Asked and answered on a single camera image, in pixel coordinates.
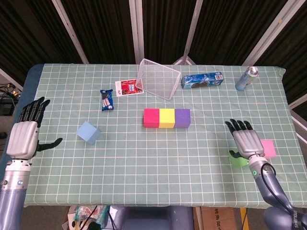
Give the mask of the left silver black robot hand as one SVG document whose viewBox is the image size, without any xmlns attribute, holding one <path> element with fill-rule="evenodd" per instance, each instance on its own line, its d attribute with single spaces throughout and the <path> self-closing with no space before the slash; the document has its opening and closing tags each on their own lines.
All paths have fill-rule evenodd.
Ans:
<svg viewBox="0 0 307 230">
<path fill-rule="evenodd" d="M 7 147 L 7 154 L 11 158 L 30 160 L 37 152 L 53 149 L 63 141 L 63 138 L 58 138 L 52 143 L 39 143 L 39 130 L 49 103 L 50 100 L 41 97 L 21 110 L 18 121 L 12 127 Z"/>
</svg>

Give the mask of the green foam cube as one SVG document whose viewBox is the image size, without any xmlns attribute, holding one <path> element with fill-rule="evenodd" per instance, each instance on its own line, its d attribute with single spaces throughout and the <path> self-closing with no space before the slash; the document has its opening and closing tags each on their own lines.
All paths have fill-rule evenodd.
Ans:
<svg viewBox="0 0 307 230">
<path fill-rule="evenodd" d="M 229 150 L 229 158 L 234 168 L 241 168 L 248 166 L 248 160 L 243 158 L 238 150 Z"/>
</svg>

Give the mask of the purple foam cube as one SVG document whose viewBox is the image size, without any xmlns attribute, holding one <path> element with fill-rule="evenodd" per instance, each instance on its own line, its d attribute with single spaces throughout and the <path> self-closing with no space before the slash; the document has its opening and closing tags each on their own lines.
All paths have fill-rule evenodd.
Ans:
<svg viewBox="0 0 307 230">
<path fill-rule="evenodd" d="M 175 109 L 174 128 L 188 128 L 191 123 L 189 109 Z"/>
</svg>

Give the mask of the yellow foam cube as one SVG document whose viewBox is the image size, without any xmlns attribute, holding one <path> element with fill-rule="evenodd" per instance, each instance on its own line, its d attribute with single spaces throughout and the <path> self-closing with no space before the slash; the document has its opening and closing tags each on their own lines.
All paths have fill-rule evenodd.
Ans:
<svg viewBox="0 0 307 230">
<path fill-rule="evenodd" d="M 159 109 L 159 128 L 174 128 L 175 110 L 173 108 Z"/>
</svg>

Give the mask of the crimson red foam cube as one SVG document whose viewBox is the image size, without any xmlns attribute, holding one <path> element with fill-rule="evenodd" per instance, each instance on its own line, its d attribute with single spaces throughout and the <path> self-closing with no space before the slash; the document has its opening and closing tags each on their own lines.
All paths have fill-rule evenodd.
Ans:
<svg viewBox="0 0 307 230">
<path fill-rule="evenodd" d="M 145 108 L 143 114 L 143 125 L 145 128 L 159 127 L 159 109 Z"/>
</svg>

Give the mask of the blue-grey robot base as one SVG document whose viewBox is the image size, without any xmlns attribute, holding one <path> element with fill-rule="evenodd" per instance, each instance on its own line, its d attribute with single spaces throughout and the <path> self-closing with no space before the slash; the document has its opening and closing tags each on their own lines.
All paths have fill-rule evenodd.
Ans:
<svg viewBox="0 0 307 230">
<path fill-rule="evenodd" d="M 194 230 L 191 207 L 110 207 L 105 230 Z"/>
</svg>

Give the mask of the black equipment box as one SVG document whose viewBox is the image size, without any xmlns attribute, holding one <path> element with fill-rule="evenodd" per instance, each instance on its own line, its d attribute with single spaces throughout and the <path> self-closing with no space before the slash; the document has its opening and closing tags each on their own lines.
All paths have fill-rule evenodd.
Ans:
<svg viewBox="0 0 307 230">
<path fill-rule="evenodd" d="M 12 116 L 15 109 L 13 98 L 0 98 L 0 116 Z"/>
</svg>

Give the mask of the blue table padding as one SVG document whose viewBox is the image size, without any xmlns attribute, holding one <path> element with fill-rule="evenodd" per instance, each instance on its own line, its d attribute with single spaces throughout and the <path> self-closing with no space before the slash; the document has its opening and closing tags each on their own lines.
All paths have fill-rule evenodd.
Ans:
<svg viewBox="0 0 307 230">
<path fill-rule="evenodd" d="M 43 70 L 43 65 L 35 65 L 29 70 L 28 75 L 26 77 L 24 87 L 23 87 L 22 96 L 18 102 L 17 108 L 15 109 L 16 114 L 13 116 L 13 122 L 12 122 L 13 125 L 18 121 L 21 110 L 27 104 L 31 103 L 32 101 L 35 101 L 34 98 L 35 98 L 35 94 L 36 94 L 36 90 L 39 84 L 42 70 Z M 10 137 L 7 138 L 6 145 L 4 148 L 4 153 L 2 157 L 0 158 L 0 183 L 3 180 L 7 163 L 13 160 L 13 158 L 11 158 L 7 154 L 9 138 Z"/>
</svg>

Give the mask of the yellow upright bar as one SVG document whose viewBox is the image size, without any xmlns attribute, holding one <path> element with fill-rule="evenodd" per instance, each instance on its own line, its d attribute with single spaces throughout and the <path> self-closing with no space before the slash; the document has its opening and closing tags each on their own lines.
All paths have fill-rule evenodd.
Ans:
<svg viewBox="0 0 307 230">
<path fill-rule="evenodd" d="M 247 212 L 248 212 L 247 208 L 241 208 L 240 209 L 241 222 L 242 222 L 241 230 L 244 230 L 244 225 L 245 225 L 245 221 L 246 221 L 246 218 L 247 218 Z"/>
</svg>

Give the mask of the blue cookie box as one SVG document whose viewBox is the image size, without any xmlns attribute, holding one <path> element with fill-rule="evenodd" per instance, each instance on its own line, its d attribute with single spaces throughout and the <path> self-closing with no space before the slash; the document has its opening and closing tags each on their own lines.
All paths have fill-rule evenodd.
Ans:
<svg viewBox="0 0 307 230">
<path fill-rule="evenodd" d="M 221 72 L 211 72 L 183 76 L 181 85 L 183 89 L 191 89 L 205 86 L 218 86 L 224 81 Z"/>
</svg>

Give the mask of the pile of snack bags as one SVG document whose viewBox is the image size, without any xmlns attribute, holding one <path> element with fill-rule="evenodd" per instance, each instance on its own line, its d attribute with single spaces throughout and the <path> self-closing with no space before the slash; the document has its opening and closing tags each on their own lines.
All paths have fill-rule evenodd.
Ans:
<svg viewBox="0 0 307 230">
<path fill-rule="evenodd" d="M 110 206 L 71 206 L 63 230 L 102 230 L 108 219 Z"/>
</svg>

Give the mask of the green checked tablecloth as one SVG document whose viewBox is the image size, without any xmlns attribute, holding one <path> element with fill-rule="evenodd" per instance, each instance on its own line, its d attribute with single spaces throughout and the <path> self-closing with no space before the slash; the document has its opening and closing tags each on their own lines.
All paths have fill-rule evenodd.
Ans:
<svg viewBox="0 0 307 230">
<path fill-rule="evenodd" d="M 114 97 L 102 111 L 101 89 L 137 77 L 137 65 L 44 64 L 35 98 L 50 100 L 39 131 L 42 143 L 63 141 L 37 153 L 26 206 L 267 207 L 248 167 L 234 168 L 236 148 L 225 121 L 249 121 L 261 139 L 273 140 L 270 160 L 291 203 L 307 207 L 307 167 L 282 84 L 284 69 L 259 67 L 243 92 L 242 66 L 176 66 L 183 75 L 220 71 L 220 86 L 184 90 L 167 101 L 149 93 Z M 189 109 L 188 128 L 145 128 L 145 108 Z M 100 131 L 94 144 L 76 132 L 88 122 Z"/>
</svg>

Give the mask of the red printed card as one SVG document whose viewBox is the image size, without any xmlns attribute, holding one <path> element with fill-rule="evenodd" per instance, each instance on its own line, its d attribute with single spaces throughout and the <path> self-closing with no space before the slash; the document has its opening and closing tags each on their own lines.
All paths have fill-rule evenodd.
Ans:
<svg viewBox="0 0 307 230">
<path fill-rule="evenodd" d="M 142 89 L 136 86 L 136 81 L 136 79 L 116 81 L 116 96 L 121 97 L 144 93 Z"/>
</svg>

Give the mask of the dark pleated curtain backdrop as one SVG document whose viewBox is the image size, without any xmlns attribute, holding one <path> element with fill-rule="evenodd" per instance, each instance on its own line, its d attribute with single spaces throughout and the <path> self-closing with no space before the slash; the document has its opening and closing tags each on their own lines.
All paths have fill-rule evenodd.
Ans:
<svg viewBox="0 0 307 230">
<path fill-rule="evenodd" d="M 242 65 L 286 3 L 203 0 L 189 57 L 197 64 Z M 129 0 L 61 0 L 91 64 L 133 64 Z M 144 55 L 172 64 L 184 52 L 196 0 L 142 0 Z M 0 0 L 0 69 L 24 84 L 44 63 L 81 63 L 52 0 Z M 285 68 L 289 103 L 307 94 L 307 0 L 257 61 Z"/>
</svg>

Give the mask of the white partition frame post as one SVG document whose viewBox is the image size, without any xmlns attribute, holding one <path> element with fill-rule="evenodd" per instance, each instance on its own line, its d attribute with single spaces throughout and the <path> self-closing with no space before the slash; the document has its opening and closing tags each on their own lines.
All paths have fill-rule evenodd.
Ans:
<svg viewBox="0 0 307 230">
<path fill-rule="evenodd" d="M 203 0 L 196 0 L 196 4 L 195 4 L 195 8 L 194 8 L 183 56 L 180 57 L 178 60 L 176 60 L 173 63 L 173 65 L 196 65 L 196 63 L 189 57 L 189 52 L 190 52 L 190 48 L 191 48 L 192 41 L 194 38 L 195 30 L 197 27 L 202 4 L 203 4 Z"/>
<path fill-rule="evenodd" d="M 307 121 L 292 110 L 291 110 L 291 116 L 298 137 L 307 143 Z"/>
<path fill-rule="evenodd" d="M 19 90 L 23 91 L 23 86 L 20 85 L 16 80 L 14 80 L 9 74 L 7 74 L 2 68 L 0 68 L 0 76 L 7 79 L 10 83 L 16 86 Z"/>
<path fill-rule="evenodd" d="M 302 7 L 305 1 L 306 0 L 287 0 L 286 4 L 279 11 L 270 26 L 247 56 L 242 66 L 253 66 L 259 60 L 279 33 Z"/>
<path fill-rule="evenodd" d="M 55 7 L 60 19 L 61 19 L 64 27 L 65 27 L 70 39 L 71 39 L 77 53 L 79 54 L 79 56 L 82 60 L 82 63 L 83 64 L 89 64 L 88 58 L 86 57 L 86 54 L 83 50 L 83 47 L 82 47 L 82 45 L 81 45 L 81 43 L 80 43 L 80 41 L 77 37 L 77 34 L 76 34 L 72 24 L 71 24 L 71 21 L 70 21 L 67 13 L 65 11 L 65 8 L 64 8 L 61 0 L 51 0 L 51 1 L 52 1 L 53 5 Z"/>
<path fill-rule="evenodd" d="M 304 102 L 307 101 L 307 93 L 303 96 L 301 96 L 300 98 L 298 98 L 297 100 L 293 101 L 292 103 L 289 104 L 290 109 L 294 109 L 296 107 L 298 107 L 299 105 L 303 104 Z"/>
<path fill-rule="evenodd" d="M 142 0 L 129 0 L 130 20 L 136 64 L 144 59 Z"/>
</svg>

